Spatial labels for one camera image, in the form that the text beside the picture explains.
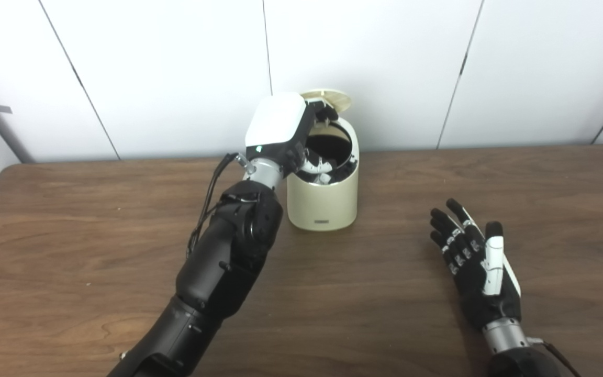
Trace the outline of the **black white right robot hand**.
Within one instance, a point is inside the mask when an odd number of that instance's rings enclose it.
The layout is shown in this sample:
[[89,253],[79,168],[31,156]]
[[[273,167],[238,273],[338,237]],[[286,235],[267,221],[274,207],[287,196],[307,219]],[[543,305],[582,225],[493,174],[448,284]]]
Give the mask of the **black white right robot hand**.
[[505,253],[503,225],[493,220],[480,229],[454,198],[446,207],[449,213],[431,210],[430,238],[450,270],[467,322],[478,330],[500,319],[520,322],[521,287]]

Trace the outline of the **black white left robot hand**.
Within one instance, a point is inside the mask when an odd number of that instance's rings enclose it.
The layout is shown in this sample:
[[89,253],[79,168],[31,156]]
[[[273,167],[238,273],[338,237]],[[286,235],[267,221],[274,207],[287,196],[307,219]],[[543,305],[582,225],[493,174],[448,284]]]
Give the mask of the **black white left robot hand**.
[[328,126],[338,120],[337,110],[325,98],[305,99],[298,93],[282,92],[261,100],[245,136],[246,181],[275,189],[290,174],[330,174],[338,168],[306,148],[316,123]]

